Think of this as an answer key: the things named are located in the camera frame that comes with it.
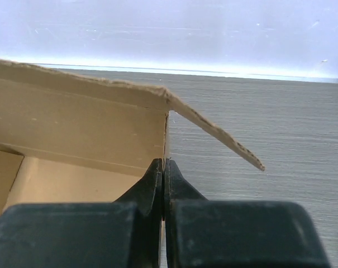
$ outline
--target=cardboard flap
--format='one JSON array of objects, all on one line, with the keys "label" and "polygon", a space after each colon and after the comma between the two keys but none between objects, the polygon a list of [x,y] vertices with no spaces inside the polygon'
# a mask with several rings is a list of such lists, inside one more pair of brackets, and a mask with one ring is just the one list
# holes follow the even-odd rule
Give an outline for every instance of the cardboard flap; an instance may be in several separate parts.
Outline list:
[{"label": "cardboard flap", "polygon": [[252,152],[166,87],[0,60],[0,143],[20,152],[145,170],[150,158],[163,157],[169,110],[265,169]]}]

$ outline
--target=black object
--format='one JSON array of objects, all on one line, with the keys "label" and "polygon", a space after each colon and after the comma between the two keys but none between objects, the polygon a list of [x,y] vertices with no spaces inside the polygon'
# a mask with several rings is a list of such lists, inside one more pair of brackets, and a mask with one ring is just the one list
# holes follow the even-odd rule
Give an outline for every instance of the black object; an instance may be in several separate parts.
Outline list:
[{"label": "black object", "polygon": [[176,163],[154,160],[114,203],[21,204],[0,217],[0,268],[330,267],[307,212],[290,202],[209,201]]}]

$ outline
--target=gray wood grain surface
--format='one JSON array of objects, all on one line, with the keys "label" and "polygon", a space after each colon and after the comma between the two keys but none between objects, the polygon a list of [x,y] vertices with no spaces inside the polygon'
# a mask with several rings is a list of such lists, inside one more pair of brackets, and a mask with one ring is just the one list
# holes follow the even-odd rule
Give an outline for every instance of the gray wood grain surface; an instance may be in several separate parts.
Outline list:
[{"label": "gray wood grain surface", "polygon": [[171,157],[185,178],[208,199],[303,205],[338,267],[338,84],[72,71],[166,85],[229,131],[263,160],[266,172],[171,113]]}]

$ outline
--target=white surface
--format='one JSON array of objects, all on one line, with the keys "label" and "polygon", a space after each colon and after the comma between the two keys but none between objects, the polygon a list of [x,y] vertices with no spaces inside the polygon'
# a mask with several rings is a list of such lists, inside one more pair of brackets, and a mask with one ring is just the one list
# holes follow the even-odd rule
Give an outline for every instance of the white surface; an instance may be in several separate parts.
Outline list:
[{"label": "white surface", "polygon": [[3,0],[0,58],[338,79],[338,0]]}]

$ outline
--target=cardboard box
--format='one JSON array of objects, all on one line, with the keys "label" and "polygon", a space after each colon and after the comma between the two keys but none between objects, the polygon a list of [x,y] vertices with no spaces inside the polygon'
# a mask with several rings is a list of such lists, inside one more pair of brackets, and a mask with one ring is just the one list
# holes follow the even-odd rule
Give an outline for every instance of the cardboard box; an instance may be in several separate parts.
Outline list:
[{"label": "cardboard box", "polygon": [[114,201],[168,156],[170,110],[264,170],[165,87],[0,60],[0,214],[17,203]]}]

